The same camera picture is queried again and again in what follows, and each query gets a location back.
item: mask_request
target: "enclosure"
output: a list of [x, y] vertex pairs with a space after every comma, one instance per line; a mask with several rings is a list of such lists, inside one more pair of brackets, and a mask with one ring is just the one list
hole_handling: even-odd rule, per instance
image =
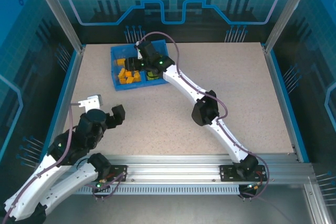
[[[91, 205], [91, 191], [81, 188], [46, 223], [286, 223], [272, 204], [294, 223], [334, 223], [336, 0], [0, 0], [0, 6], [2, 202], [69, 129], [70, 103], [100, 94], [102, 110], [122, 104], [126, 118], [90, 154], [127, 165], [126, 180], [103, 205]], [[228, 107], [228, 128], [266, 161], [268, 203], [243, 202], [241, 183], [221, 181], [219, 166], [232, 163], [228, 151], [192, 121], [192, 106], [175, 87], [161, 79], [153, 85], [143, 73], [147, 87], [119, 82], [111, 50], [132, 48], [153, 31], [177, 42], [181, 70], [216, 91]], [[162, 39], [162, 52], [176, 60], [169, 39], [146, 38]], [[84, 110], [72, 112], [76, 125]]]

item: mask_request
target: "glass wall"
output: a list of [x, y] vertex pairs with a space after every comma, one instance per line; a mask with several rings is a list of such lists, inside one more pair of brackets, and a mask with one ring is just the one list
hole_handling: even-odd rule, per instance
[[0, 0], [0, 201], [40, 158], [73, 48], [45, 0]]
[[287, 0], [60, 0], [82, 43], [132, 43], [154, 30], [179, 42], [265, 42]]
[[301, 0], [274, 52], [309, 159], [335, 175], [336, 0]]

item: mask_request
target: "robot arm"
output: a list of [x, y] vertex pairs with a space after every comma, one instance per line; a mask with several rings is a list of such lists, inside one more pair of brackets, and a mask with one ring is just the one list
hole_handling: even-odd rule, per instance
[[238, 175], [242, 179], [250, 176], [258, 165], [257, 158], [248, 154], [247, 149], [238, 142], [223, 120], [218, 119], [217, 101], [202, 94], [216, 97], [216, 93], [212, 90], [207, 92], [178, 71], [175, 62], [168, 56], [159, 54], [150, 41], [137, 42], [135, 48], [138, 50], [138, 57], [126, 59], [125, 68], [129, 71], [150, 71], [174, 85], [194, 106], [192, 112], [194, 122], [210, 130], [228, 151]]
[[[62, 157], [66, 149], [69, 130], [55, 138], [42, 162], [27, 182], [16, 194], [6, 200], [4, 210], [8, 212], [12, 208], [9, 215], [12, 222], [43, 223], [45, 216], [74, 191], [99, 177], [105, 178], [106, 173], [109, 172], [111, 165], [108, 160], [101, 154], [93, 154], [89, 158], [88, 164], [51, 188], [62, 174], [97, 146], [105, 130], [115, 128], [125, 119], [122, 105], [112, 108], [112, 116], [100, 110], [102, 103], [99, 95], [80, 101], [79, 104], [79, 106], [86, 108], [86, 113], [80, 116], [78, 126], [74, 127], [70, 149], [66, 157], [58, 166], [39, 176], [43, 170]], [[18, 203], [13, 206], [18, 194], [32, 179], [34, 181], [24, 190]]]

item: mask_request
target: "blue plastic tray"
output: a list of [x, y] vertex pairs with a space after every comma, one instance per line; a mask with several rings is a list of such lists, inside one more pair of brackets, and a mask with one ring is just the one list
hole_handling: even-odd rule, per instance
[[[154, 48], [161, 54], [168, 56], [166, 41], [163, 40], [156, 40], [152, 41]], [[138, 52], [134, 48], [134, 44], [124, 45], [124, 46], [117, 46], [111, 47], [111, 75], [114, 84], [114, 88], [117, 91], [120, 90], [127, 90], [127, 89], [136, 89], [141, 87], [147, 87], [152, 85], [159, 85], [167, 83], [163, 79], [156, 79], [156, 80], [148, 80], [148, 77], [145, 71], [140, 71], [140, 82], [134, 82], [131, 84], [121, 84], [119, 82], [118, 74], [123, 66], [117, 65], [117, 59], [126, 59], [130, 57], [137, 57]]]

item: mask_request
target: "work surface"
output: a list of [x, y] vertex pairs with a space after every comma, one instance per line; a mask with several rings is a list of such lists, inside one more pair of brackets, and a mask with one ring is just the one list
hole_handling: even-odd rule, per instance
[[[117, 155], [225, 154], [207, 129], [191, 118], [193, 106], [171, 84], [115, 91], [110, 50], [117, 45], [87, 45], [72, 102], [101, 94], [102, 109], [122, 104], [126, 119], [107, 130], [92, 151]], [[176, 59], [175, 47], [167, 44]], [[214, 90], [227, 105], [225, 123], [256, 153], [293, 152], [274, 86], [259, 43], [179, 44], [180, 68], [196, 84]], [[74, 124], [84, 113], [73, 108]]]

